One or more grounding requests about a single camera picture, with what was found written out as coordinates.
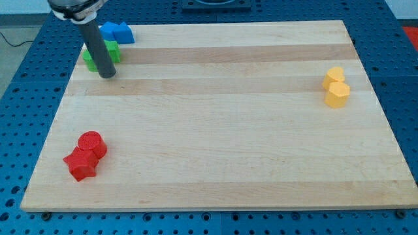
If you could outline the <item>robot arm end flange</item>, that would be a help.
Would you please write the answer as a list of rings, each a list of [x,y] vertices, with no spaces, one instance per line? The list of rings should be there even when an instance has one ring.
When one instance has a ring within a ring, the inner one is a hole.
[[[108,0],[47,0],[55,17],[74,24],[86,24],[97,17],[97,11]]]

